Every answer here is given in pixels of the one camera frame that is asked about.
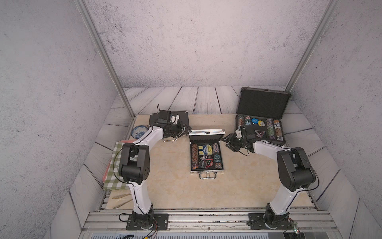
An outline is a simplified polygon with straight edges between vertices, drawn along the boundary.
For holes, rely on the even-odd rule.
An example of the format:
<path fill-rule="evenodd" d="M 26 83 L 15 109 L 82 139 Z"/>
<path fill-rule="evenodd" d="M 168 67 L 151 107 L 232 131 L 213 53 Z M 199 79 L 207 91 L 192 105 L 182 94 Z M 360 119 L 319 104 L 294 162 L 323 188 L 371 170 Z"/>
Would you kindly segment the small silver poker case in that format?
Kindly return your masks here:
<path fill-rule="evenodd" d="M 224 171 L 220 141 L 225 135 L 223 129 L 192 129 L 190 139 L 190 171 L 200 180 L 215 180 Z"/>

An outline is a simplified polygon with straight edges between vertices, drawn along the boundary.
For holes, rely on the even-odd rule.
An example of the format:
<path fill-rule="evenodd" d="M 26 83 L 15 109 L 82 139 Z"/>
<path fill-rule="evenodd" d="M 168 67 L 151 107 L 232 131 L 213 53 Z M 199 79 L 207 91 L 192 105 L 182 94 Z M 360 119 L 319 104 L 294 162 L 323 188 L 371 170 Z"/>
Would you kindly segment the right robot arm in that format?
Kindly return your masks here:
<path fill-rule="evenodd" d="M 277 162 L 281 185 L 274 199 L 266 206 L 264 218 L 267 224 L 287 219 L 288 210 L 298 193 L 308 191 L 309 186 L 317 181 L 317 174 L 301 147 L 284 147 L 268 140 L 250 141 L 241 126 L 222 141 L 233 152 L 245 148 Z"/>

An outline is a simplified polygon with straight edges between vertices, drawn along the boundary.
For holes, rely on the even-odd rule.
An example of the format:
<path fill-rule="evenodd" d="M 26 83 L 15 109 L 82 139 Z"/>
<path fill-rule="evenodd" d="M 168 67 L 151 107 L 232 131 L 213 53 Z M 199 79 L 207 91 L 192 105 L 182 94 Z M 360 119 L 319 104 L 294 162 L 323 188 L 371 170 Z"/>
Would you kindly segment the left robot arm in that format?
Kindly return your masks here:
<path fill-rule="evenodd" d="M 176 141 L 191 130 L 188 111 L 165 111 L 151 115 L 148 131 L 132 143 L 124 143 L 118 152 L 120 161 L 117 179 L 127 184 L 134 203 L 132 214 L 151 217 L 153 204 L 148 195 L 146 180 L 150 173 L 150 150 L 159 141 Z"/>

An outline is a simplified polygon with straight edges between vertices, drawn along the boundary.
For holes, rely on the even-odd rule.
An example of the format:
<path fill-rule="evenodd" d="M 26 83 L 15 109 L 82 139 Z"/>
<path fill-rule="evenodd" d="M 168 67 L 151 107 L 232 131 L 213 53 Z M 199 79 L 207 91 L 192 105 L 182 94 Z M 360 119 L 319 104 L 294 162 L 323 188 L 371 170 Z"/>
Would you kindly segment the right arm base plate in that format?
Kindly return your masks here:
<path fill-rule="evenodd" d="M 272 213 L 250 213 L 247 225 L 252 230 L 288 230 L 291 229 L 288 214 L 273 215 Z"/>

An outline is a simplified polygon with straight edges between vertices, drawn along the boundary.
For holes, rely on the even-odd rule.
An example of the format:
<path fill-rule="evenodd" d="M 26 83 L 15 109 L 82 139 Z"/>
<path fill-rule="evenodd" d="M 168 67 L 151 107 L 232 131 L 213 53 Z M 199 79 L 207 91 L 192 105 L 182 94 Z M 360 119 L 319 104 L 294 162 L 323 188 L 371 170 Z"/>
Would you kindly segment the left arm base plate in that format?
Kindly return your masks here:
<path fill-rule="evenodd" d="M 133 212 L 129 215 L 126 225 L 127 231 L 147 231 L 158 230 L 166 231 L 168 229 L 169 214 L 137 214 Z"/>

